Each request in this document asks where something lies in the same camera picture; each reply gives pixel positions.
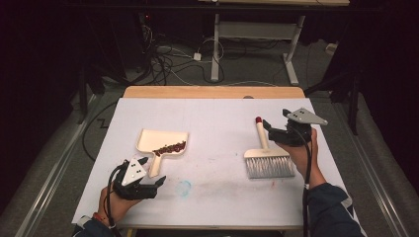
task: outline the black sleeve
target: black sleeve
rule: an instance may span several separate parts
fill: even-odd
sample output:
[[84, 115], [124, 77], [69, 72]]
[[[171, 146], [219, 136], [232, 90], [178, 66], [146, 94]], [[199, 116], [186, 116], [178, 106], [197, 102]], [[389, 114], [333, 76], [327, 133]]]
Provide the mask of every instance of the black sleeve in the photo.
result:
[[74, 228], [73, 237], [114, 237], [112, 231], [97, 219], [83, 216]]
[[354, 220], [352, 199], [341, 188], [322, 184], [308, 193], [310, 233], [319, 236], [367, 236]]

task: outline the hand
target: hand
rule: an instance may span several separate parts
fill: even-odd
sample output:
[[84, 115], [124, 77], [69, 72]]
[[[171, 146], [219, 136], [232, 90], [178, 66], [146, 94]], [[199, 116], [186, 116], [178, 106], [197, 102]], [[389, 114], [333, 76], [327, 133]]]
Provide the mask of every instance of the hand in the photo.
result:
[[[290, 156], [295, 163], [296, 169], [299, 171], [300, 174], [305, 179], [306, 170], [307, 170], [307, 150], [305, 146], [288, 146], [284, 145], [282, 143], [278, 143], [281, 148], [286, 150], [288, 153], [290, 153]], [[318, 185], [321, 185], [323, 183], [326, 183], [326, 180], [324, 179], [323, 175], [321, 174], [321, 171], [317, 164], [317, 154], [318, 154], [318, 144], [317, 144], [317, 130], [312, 128], [311, 129], [311, 141], [308, 142], [308, 148], [311, 152], [311, 175], [310, 175], [310, 188], [314, 188]]]
[[[102, 222], [106, 226], [110, 226], [108, 216], [106, 215], [106, 212], [105, 212], [105, 209], [108, 210], [107, 201], [106, 201], [107, 192], [108, 192], [108, 187], [104, 187], [101, 191], [101, 197], [99, 199], [98, 214], [102, 217], [103, 219]], [[115, 223], [122, 220], [124, 216], [126, 216], [126, 213], [128, 212], [128, 210], [141, 201], [140, 199], [136, 199], [136, 200], [122, 199], [117, 194], [112, 192], [112, 189], [111, 189], [111, 194], [110, 194], [110, 200], [111, 200], [111, 215]]]

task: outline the brown beans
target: brown beans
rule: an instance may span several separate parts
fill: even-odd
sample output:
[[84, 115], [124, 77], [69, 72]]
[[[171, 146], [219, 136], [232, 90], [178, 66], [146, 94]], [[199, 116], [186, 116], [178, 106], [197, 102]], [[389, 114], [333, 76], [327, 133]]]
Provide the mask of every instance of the brown beans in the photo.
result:
[[156, 156], [160, 156], [163, 153], [173, 153], [173, 152], [180, 152], [181, 150], [185, 149], [186, 141], [178, 142], [173, 145], [165, 145], [158, 150], [153, 150]]

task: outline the white paper sheet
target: white paper sheet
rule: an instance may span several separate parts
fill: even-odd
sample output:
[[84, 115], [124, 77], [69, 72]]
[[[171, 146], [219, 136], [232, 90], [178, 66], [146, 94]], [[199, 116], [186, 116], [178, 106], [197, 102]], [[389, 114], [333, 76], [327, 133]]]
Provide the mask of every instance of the white paper sheet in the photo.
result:
[[[260, 148], [255, 117], [285, 128], [282, 109], [301, 107], [314, 112], [308, 99], [120, 99], [72, 222], [97, 210], [100, 190], [118, 165], [144, 155], [135, 144], [147, 128], [187, 131], [188, 145], [183, 155], [162, 160], [159, 177], [167, 179], [157, 197], [133, 207], [119, 226], [300, 227], [301, 175], [249, 180], [243, 154]], [[313, 127], [326, 180], [344, 187], [320, 126]]]

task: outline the table surface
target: table surface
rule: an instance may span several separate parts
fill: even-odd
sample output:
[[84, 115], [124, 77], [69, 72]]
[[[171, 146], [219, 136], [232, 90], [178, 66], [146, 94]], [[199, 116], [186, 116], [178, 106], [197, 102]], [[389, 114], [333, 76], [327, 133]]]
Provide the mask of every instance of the table surface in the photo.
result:
[[[255, 99], [242, 99], [249, 96]], [[157, 197], [134, 206], [119, 227], [301, 228], [301, 175], [249, 180], [243, 162], [246, 150], [260, 148], [255, 117], [278, 127], [287, 122], [282, 109], [301, 107], [313, 111], [299, 88], [127, 88], [72, 222], [96, 210], [100, 189], [116, 166], [124, 159], [147, 155], [135, 149], [139, 133], [146, 128], [188, 131], [187, 148], [179, 157], [163, 159], [159, 177], [167, 179]], [[318, 130], [319, 166], [325, 178], [344, 188], [320, 126], [313, 127]]]
[[218, 0], [219, 3], [243, 3], [243, 4], [276, 4], [276, 5], [320, 5], [320, 6], [348, 6], [349, 0]]

